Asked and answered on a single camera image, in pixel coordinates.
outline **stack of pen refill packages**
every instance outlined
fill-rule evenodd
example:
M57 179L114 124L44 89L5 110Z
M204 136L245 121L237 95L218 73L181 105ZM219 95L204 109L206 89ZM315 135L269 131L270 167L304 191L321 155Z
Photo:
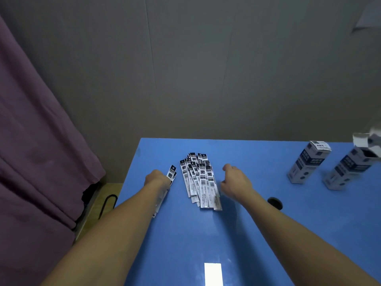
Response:
M176 167L174 165L171 165L171 167L169 168L169 171L166 175L171 180L171 184L173 183L176 175L177 175ZM167 193L168 193L168 190L161 192L159 197L157 198L156 210L155 210L155 213L152 215L153 218L155 218L157 213L159 212L160 206L162 205L162 202L163 202L165 196L167 195Z
M188 197L202 209L221 211L221 201L213 173L206 154L189 153L180 161L181 172Z

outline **person's right hand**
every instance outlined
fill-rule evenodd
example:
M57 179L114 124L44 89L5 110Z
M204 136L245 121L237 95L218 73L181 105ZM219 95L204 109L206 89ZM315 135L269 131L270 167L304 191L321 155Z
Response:
M248 195L255 192L250 180L240 169L229 163L222 169L225 171L225 180L221 182L221 189L228 197L242 203Z

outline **blue table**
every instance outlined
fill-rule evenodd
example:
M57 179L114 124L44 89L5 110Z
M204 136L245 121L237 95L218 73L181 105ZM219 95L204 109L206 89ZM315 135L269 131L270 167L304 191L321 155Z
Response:
M206 153L217 181L224 179L225 163L242 169L262 197L280 199L283 213L381 282L381 165L374 164L346 190L330 191L321 177L352 148L351 143L330 143L326 161L304 185L293 185L286 173L306 144L142 138L117 204L134 195L153 169L166 174L189 152ZM204 263L221 263L224 285L293 285L241 205L221 197L222 212L200 210L177 172L126 285L205 285Z

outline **floor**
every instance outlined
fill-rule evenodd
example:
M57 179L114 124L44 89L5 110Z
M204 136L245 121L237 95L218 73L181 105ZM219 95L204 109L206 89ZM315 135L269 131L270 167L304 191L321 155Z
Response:
M76 231L76 242L79 241L99 221L98 218L105 199L112 194L119 196L122 186L123 183L106 183L96 193L94 193L92 201L89 203L89 211L85 215L83 221L78 227L78 230ZM103 209L102 216L104 216L109 211L112 211L114 208L114 203L114 197L108 198Z

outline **gray wall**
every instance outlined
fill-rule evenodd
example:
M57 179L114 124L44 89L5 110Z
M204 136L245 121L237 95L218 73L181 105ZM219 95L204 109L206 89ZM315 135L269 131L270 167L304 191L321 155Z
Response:
M107 171L141 137L350 141L380 108L369 0L0 0Z

